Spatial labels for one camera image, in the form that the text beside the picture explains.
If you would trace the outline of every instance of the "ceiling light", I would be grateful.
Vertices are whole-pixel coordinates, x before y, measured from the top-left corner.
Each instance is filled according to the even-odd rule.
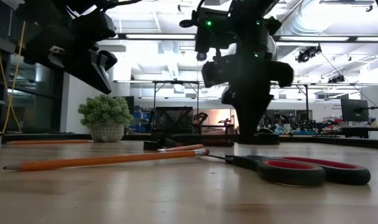
[[[273,99],[274,101],[283,101],[283,102],[290,102],[290,101],[305,101],[305,99]],[[308,101],[309,102],[312,102],[312,101],[340,101],[340,100],[333,100],[333,99],[309,99]]]
[[[302,42],[276,42],[278,46],[305,46],[305,47],[316,47],[318,43],[302,43]]]
[[[153,83],[150,80],[115,80],[114,83]]]
[[[323,37],[323,36],[285,36],[280,37],[279,40],[288,40],[288,41],[313,41],[313,42],[323,42],[323,41],[347,41],[349,37]]]
[[[179,50],[195,50],[195,46],[179,46]]]
[[[375,2],[374,1],[336,1],[336,0],[321,0],[319,1],[319,4],[351,4],[351,5],[360,5],[360,4],[363,4],[363,5],[370,5],[370,4],[374,4]]]
[[[127,39],[195,40],[194,34],[127,34]]]
[[[378,83],[311,83],[311,85],[316,85],[316,86],[378,86]]]
[[[356,41],[378,42],[378,37],[358,37]]]
[[[190,97],[152,97],[152,96],[140,96],[138,99],[143,100],[153,100],[153,99],[164,99],[164,100],[197,100],[197,98],[190,98]],[[218,97],[199,97],[199,100],[220,100],[221,98]]]

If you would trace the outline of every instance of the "pencil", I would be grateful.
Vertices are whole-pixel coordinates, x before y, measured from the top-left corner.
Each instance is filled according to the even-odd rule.
[[[145,153],[121,156],[95,157],[95,158],[81,158],[81,159],[58,159],[50,161],[34,161],[23,162],[21,164],[14,164],[5,166],[5,170],[16,171],[35,171],[35,170],[50,170],[63,167],[78,167],[78,166],[93,166],[101,164],[115,164],[122,162],[136,162],[136,161],[151,161],[159,159],[176,159],[184,157],[205,156],[210,152],[207,149],[196,149],[192,151],[182,152],[165,152],[165,153]]]
[[[179,151],[187,151],[187,150],[193,150],[193,149],[201,149],[204,145],[198,144],[198,145],[191,145],[191,146],[180,146],[180,147],[172,147],[168,149],[158,149],[156,152],[179,152]]]
[[[26,144],[70,144],[70,143],[90,143],[90,140],[28,140],[28,141],[10,141],[7,144],[26,145]]]

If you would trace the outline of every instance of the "red scissors handle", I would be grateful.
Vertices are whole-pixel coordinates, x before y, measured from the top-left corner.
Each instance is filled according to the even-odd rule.
[[[300,162],[281,161],[259,156],[233,156],[236,166],[255,170],[259,176],[269,182],[316,187],[326,180],[326,172],[320,166]]]
[[[269,159],[271,161],[301,163],[309,166],[318,166],[325,171],[327,181],[337,184],[364,185],[367,184],[371,179],[370,171],[365,167],[342,162],[310,159],[304,157],[265,157],[253,155],[249,155],[249,157],[258,157],[260,159]]]

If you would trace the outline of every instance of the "wooden table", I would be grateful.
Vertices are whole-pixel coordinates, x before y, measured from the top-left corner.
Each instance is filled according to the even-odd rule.
[[[324,144],[210,147],[213,154],[303,156],[370,169],[367,186],[295,188],[213,158],[39,172],[2,167],[36,159],[142,152],[142,143],[3,146],[0,224],[378,223],[378,150]]]

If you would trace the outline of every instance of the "yellow cable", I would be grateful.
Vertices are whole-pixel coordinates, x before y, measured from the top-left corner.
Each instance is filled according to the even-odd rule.
[[[23,37],[24,37],[24,34],[25,34],[25,27],[26,27],[26,21],[23,22],[23,26],[22,26],[21,41],[19,42],[19,51],[18,51],[18,54],[17,54],[18,58],[19,58],[19,56],[21,56],[21,53],[22,53],[22,45],[23,45]],[[7,110],[7,118],[9,118],[9,111],[12,109],[12,113],[13,113],[15,121],[17,123],[17,127],[19,128],[19,132],[22,133],[21,127],[19,126],[18,120],[16,119],[15,110],[14,110],[13,105],[12,105],[12,101],[14,99],[14,89],[15,89],[15,84],[16,84],[16,77],[17,77],[17,74],[19,72],[19,62],[20,62],[20,60],[18,60],[16,62],[16,69],[15,69],[14,81],[12,83],[11,97],[9,99],[8,110]],[[7,123],[8,123],[8,119],[4,123],[4,128],[2,129],[2,133],[5,133],[5,130],[7,128]]]
[[[21,55],[21,49],[22,49],[22,41],[23,41],[23,35],[24,35],[24,27],[25,27],[25,22],[24,22],[24,26],[23,26],[23,30],[22,30],[22,37],[21,37],[21,44],[19,46],[19,56]],[[0,50],[0,67],[1,67],[1,75],[2,75],[2,79],[4,80],[4,88],[6,90],[6,95],[8,97],[8,84],[7,84],[7,80],[6,80],[6,76],[5,76],[5,71],[4,71],[4,67],[2,65],[2,58],[1,58],[1,50]],[[16,73],[18,71],[18,68],[19,68],[19,61],[17,62],[17,65],[16,65],[16,72],[15,72],[15,77],[14,77],[14,83],[12,84],[12,93],[11,93],[11,98],[9,100],[9,106],[8,106],[8,111],[7,111],[7,116],[6,116],[6,120],[5,120],[5,123],[4,123],[4,128],[2,130],[2,133],[5,133],[5,130],[6,130],[6,126],[7,126],[7,123],[8,123],[8,118],[9,118],[9,110],[12,109],[12,113],[14,115],[14,119],[16,121],[16,124],[17,124],[17,127],[19,128],[19,131],[22,132],[21,130],[21,126],[16,118],[16,115],[15,115],[15,111],[14,111],[14,107],[12,106],[12,99],[13,99],[13,92],[14,92],[14,87],[15,87],[15,80],[16,80]]]

